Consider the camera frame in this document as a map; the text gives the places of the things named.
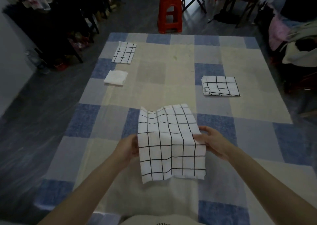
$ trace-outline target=pink garment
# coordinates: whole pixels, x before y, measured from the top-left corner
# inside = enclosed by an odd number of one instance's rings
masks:
[[[279,18],[278,15],[275,15],[271,21],[271,24],[268,28],[268,43],[272,51],[275,51],[283,41],[287,41],[286,37],[290,31]]]

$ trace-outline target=blue and beige tablecloth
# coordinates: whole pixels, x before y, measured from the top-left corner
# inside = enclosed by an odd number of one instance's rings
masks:
[[[119,41],[137,44],[132,63],[111,60]],[[123,87],[103,83],[127,71]],[[235,77],[241,97],[204,96],[203,75]],[[38,190],[52,209],[138,129],[140,107],[188,104],[198,125],[219,130],[284,184],[317,206],[317,179],[304,139],[254,37],[111,33]],[[187,215],[205,224],[273,224],[226,161],[206,155],[205,180],[142,184],[134,160],[115,179],[97,212]]]

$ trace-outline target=floor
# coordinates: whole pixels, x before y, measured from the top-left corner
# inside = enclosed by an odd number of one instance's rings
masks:
[[[45,211],[33,206],[34,196],[109,33],[158,32],[156,20],[159,0],[123,1],[125,5],[100,23],[100,34],[95,36],[95,44],[83,53],[84,63],[80,64],[74,59],[74,64],[65,71],[48,75],[34,74],[0,119],[0,219],[36,224],[45,216]],[[193,3],[183,14],[182,34],[254,36],[268,61],[266,44],[257,27],[250,22],[237,29],[234,25],[217,21],[207,24],[223,3],[218,1],[215,5],[214,2],[207,2],[206,15],[196,2]],[[237,2],[234,12],[240,14],[243,8],[244,3]],[[317,171],[317,119],[302,119],[297,115],[316,108],[313,105],[316,104],[317,94],[312,91],[284,94],[276,69],[270,66],[270,70],[294,123],[307,137],[307,152],[312,155],[313,167]]]

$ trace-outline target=person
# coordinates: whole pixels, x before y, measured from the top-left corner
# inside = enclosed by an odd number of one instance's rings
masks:
[[[275,224],[317,223],[317,209],[310,203],[281,183],[240,148],[230,143],[220,132],[207,126],[200,126],[199,129],[207,134],[193,135],[194,139],[206,143],[207,151],[228,161],[234,167]],[[121,139],[112,155],[38,224],[86,224],[115,177],[138,154],[137,135]],[[149,221],[199,224],[180,215],[165,216],[164,221],[160,220],[160,217],[151,220],[151,217],[155,216],[134,216],[122,224],[157,224]]]

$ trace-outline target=red plastic stool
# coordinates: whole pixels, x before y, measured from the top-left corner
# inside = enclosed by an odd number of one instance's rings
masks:
[[[169,7],[173,6],[173,11],[167,11]],[[173,15],[173,23],[166,23],[166,16]],[[167,29],[176,28],[177,32],[182,32],[182,0],[160,0],[158,13],[158,31],[165,34]]]

